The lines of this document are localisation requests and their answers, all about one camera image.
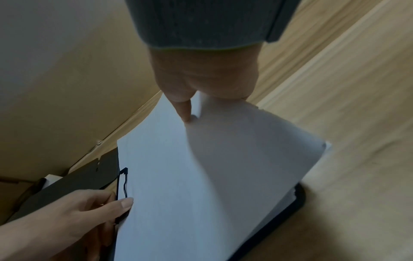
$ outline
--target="person's arm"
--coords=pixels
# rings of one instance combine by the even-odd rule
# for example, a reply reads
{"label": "person's arm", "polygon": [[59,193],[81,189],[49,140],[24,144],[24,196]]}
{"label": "person's arm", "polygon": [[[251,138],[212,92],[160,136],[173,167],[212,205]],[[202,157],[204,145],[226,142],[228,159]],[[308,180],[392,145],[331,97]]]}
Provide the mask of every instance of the person's arm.
{"label": "person's arm", "polygon": [[277,41],[300,0],[126,0],[156,82],[184,122],[196,91],[246,98],[263,42]]}
{"label": "person's arm", "polygon": [[87,260],[112,242],[114,220],[133,204],[107,190],[78,190],[0,227],[0,261],[48,260],[85,237]]}

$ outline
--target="hand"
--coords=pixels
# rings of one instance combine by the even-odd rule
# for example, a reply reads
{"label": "hand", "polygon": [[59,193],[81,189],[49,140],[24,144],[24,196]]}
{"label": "hand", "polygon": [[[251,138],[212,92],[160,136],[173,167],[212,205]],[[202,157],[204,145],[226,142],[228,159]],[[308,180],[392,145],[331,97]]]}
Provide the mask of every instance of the hand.
{"label": "hand", "polygon": [[114,220],[133,204],[108,190],[77,190],[0,227],[0,260],[46,260],[84,237],[87,260],[112,242]]}
{"label": "hand", "polygon": [[184,122],[196,91],[226,99],[247,98],[258,79],[261,44],[223,51],[149,49],[159,88]]}

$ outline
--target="white paper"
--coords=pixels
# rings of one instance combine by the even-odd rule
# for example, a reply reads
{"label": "white paper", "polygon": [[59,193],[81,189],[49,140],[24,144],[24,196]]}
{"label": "white paper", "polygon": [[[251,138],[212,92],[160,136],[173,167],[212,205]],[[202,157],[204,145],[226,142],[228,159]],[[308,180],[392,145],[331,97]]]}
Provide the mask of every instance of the white paper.
{"label": "white paper", "polygon": [[227,260],[326,147],[244,101],[196,94],[192,111],[184,125],[163,96],[118,141],[134,205],[118,231],[116,261]]}

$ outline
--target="gray sweater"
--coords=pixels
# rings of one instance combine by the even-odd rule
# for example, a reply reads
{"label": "gray sweater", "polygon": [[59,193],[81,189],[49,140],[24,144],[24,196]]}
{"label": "gray sweater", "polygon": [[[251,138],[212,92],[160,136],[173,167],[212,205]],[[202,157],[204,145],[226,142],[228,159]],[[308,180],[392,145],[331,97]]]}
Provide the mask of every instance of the gray sweater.
{"label": "gray sweater", "polygon": [[126,0],[154,48],[230,49],[277,41],[300,0]]}

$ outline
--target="paper sheet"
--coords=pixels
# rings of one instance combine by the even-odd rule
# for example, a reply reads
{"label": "paper sheet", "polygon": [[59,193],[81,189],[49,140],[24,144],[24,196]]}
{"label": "paper sheet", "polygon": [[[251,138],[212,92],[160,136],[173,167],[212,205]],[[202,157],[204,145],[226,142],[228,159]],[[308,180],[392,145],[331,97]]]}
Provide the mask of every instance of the paper sheet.
{"label": "paper sheet", "polygon": [[195,118],[184,125],[163,96],[118,141],[135,201],[116,261],[228,259],[326,147],[244,101],[196,94],[192,106]]}

